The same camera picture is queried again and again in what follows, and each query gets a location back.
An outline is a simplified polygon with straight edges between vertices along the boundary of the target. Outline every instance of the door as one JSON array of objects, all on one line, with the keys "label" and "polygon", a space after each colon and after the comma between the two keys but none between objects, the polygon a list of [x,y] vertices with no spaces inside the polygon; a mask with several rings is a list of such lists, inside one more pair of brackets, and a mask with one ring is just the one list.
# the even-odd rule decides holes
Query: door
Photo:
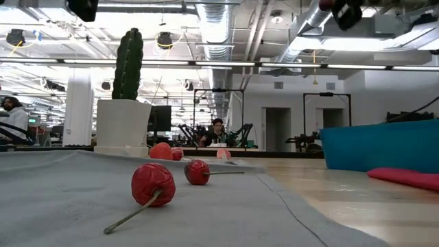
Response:
[{"label": "door", "polygon": [[285,141],[291,137],[291,109],[265,108],[265,151],[291,152],[291,144]]},{"label": "door", "polygon": [[262,108],[262,113],[261,113],[261,138],[262,138],[262,142],[261,142],[261,147],[259,147],[259,150],[261,151],[266,151],[265,150],[265,126],[266,126],[266,110],[267,108]]},{"label": "door", "polygon": [[342,127],[343,109],[323,109],[323,128]]}]

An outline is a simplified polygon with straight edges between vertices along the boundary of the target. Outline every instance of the red object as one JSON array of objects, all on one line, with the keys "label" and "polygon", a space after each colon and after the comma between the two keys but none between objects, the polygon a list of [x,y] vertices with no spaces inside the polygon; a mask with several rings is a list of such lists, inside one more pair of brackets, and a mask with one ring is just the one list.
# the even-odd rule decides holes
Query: red object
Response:
[{"label": "red object", "polygon": [[226,158],[229,160],[232,155],[230,154],[230,152],[227,149],[221,148],[217,151],[217,158],[222,159],[223,155],[226,155]]},{"label": "red object", "polygon": [[161,143],[157,144],[156,146],[166,147],[169,149],[171,148],[171,146],[168,143],[164,143],[164,142],[161,142]]},{"label": "red object", "polygon": [[159,189],[162,192],[151,207],[163,206],[174,197],[176,184],[171,172],[158,163],[146,163],[139,166],[131,179],[131,193],[136,202],[142,206],[145,205]]},{"label": "red object", "polygon": [[172,148],[172,160],[173,161],[181,161],[183,158],[183,149],[182,148]]},{"label": "red object", "polygon": [[151,148],[150,158],[172,161],[172,150],[168,143],[159,143]]},{"label": "red object", "polygon": [[332,0],[319,0],[318,7],[322,11],[329,11],[333,7],[333,1]]},{"label": "red object", "polygon": [[439,192],[439,174],[422,174],[399,168],[376,168],[370,170],[368,175],[371,178]]},{"label": "red object", "polygon": [[185,166],[185,176],[191,185],[205,185],[209,181],[209,165],[204,161],[193,160],[188,162]]}]

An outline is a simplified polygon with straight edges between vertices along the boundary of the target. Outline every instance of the red cushion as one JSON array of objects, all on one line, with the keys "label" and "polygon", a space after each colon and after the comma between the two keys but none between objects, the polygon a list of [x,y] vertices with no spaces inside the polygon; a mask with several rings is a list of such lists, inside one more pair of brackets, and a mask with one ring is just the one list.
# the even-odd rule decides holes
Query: red cushion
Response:
[{"label": "red cushion", "polygon": [[368,175],[371,178],[439,192],[439,174],[422,174],[399,168],[376,168],[370,170]]}]

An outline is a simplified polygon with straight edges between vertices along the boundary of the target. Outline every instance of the teal bin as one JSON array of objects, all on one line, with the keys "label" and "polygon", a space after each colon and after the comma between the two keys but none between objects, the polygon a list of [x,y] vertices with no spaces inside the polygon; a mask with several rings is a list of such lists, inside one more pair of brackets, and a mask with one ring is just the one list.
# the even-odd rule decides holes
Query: teal bin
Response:
[{"label": "teal bin", "polygon": [[439,120],[320,130],[329,169],[367,172],[378,167],[439,174]]}]

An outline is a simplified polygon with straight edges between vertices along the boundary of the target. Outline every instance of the ceiling duct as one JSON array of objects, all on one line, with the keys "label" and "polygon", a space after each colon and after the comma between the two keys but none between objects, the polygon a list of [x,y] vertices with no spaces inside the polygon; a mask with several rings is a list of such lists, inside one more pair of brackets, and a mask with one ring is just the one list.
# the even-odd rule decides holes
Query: ceiling duct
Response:
[{"label": "ceiling duct", "polygon": [[[297,59],[301,53],[301,49],[298,49],[294,44],[294,39],[304,32],[309,30],[318,29],[320,33],[323,32],[324,24],[331,18],[331,1],[327,0],[313,0],[309,4],[309,10],[304,14],[294,18],[290,29],[290,44],[282,54],[276,58],[276,62],[292,63]],[[260,74],[280,76],[280,75],[293,75],[292,69],[275,69],[271,71],[261,71]]]},{"label": "ceiling duct", "polygon": [[197,14],[194,5],[184,1],[178,3],[99,3],[98,12],[106,13],[161,13],[161,14]]},{"label": "ceiling duct", "polygon": [[[229,4],[197,4],[198,15],[203,43],[212,45],[204,46],[207,60],[230,60],[230,47],[225,46],[230,42],[231,16],[233,5]],[[212,69],[209,73],[209,82],[212,89],[231,89],[232,73],[224,69]],[[227,115],[227,101],[230,93],[214,93],[213,102],[217,110],[217,117]]]}]

